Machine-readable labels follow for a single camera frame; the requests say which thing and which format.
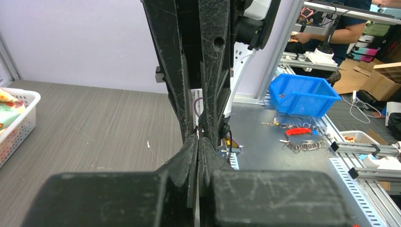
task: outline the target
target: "person's hand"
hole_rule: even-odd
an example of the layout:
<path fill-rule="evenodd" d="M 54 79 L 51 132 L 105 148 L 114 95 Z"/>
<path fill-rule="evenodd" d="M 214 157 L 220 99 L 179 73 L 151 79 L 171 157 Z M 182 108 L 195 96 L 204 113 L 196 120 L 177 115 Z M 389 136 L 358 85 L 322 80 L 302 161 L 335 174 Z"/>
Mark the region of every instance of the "person's hand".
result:
<path fill-rule="evenodd" d="M 312 35 L 309 33 L 303 33 L 300 32 L 298 34 L 296 34 L 295 36 L 291 37 L 292 39 L 298 40 L 298 42 L 304 44 L 307 43 L 309 40 L 311 40 Z"/>

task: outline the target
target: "white power adapter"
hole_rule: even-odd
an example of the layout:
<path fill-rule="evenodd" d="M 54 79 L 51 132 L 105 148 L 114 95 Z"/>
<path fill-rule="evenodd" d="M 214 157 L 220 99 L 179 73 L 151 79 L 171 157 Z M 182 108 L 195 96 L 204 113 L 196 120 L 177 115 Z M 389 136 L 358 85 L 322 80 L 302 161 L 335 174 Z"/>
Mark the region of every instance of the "white power adapter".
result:
<path fill-rule="evenodd" d="M 353 103 L 357 101 L 357 91 L 355 91 L 355 90 L 352 92 L 352 99 L 351 99 L 351 101 L 352 101 Z"/>

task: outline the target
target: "person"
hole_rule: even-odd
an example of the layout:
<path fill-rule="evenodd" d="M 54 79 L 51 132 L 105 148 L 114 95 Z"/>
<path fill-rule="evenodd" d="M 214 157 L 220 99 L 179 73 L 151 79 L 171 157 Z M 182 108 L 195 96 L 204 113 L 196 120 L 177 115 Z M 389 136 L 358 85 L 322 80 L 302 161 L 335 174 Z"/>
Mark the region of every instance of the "person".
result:
<path fill-rule="evenodd" d="M 369 10 L 372 0 L 326 0 L 330 3 L 343 4 L 344 6 Z M 347 49 L 349 44 L 358 41 L 362 35 L 366 25 L 366 20 L 341 16 L 337 24 L 336 30 L 330 41 L 330 48 L 333 49 L 334 56 L 333 60 L 338 64 L 345 60 L 347 55 Z M 296 46 L 293 43 L 288 43 L 292 45 L 287 45 L 286 52 L 295 53 L 305 53 L 306 51 L 315 51 L 316 47 L 323 41 L 326 37 L 323 35 L 315 35 L 309 33 L 298 33 L 297 35 L 291 37 L 298 41 Z M 313 77 L 321 77 L 328 79 L 332 76 L 333 72 L 324 70 L 312 70 L 311 72 L 305 72 L 302 68 L 295 68 L 293 70 L 298 75 L 307 75 Z"/>

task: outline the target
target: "dark blue t-shirt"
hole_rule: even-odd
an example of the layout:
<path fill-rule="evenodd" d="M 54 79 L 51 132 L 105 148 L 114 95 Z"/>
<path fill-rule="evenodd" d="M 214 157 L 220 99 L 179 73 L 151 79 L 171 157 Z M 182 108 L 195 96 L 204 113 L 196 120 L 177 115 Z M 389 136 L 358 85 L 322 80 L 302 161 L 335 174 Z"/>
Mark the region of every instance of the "dark blue t-shirt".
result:
<path fill-rule="evenodd" d="M 370 10 L 370 5 L 372 4 L 372 0 L 326 0 L 326 1 L 328 2 L 337 1 L 343 3 L 344 6 L 354 7 L 358 9 L 365 9 L 365 10 Z M 365 22 L 366 20 L 341 16 L 339 23 L 336 27 L 336 30 L 344 29 L 346 26 L 358 25 Z M 320 42 L 321 42 L 320 40 L 312 39 L 309 42 L 305 43 L 305 48 L 308 51 L 314 51 L 316 47 L 320 44 Z M 334 52 L 333 60 L 338 65 L 341 65 L 342 61 L 345 60 L 348 47 L 349 44 L 330 44 L 330 48 L 332 48 Z"/>

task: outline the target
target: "white box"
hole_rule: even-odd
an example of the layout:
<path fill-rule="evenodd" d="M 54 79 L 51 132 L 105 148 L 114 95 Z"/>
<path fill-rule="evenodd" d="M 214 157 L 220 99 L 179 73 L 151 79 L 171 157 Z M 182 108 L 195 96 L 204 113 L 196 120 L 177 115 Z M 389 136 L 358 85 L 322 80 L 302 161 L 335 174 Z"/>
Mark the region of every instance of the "white box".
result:
<path fill-rule="evenodd" d="M 386 109 L 386 126 L 388 126 L 388 119 L 391 113 L 401 113 L 401 103 L 388 102 Z"/>

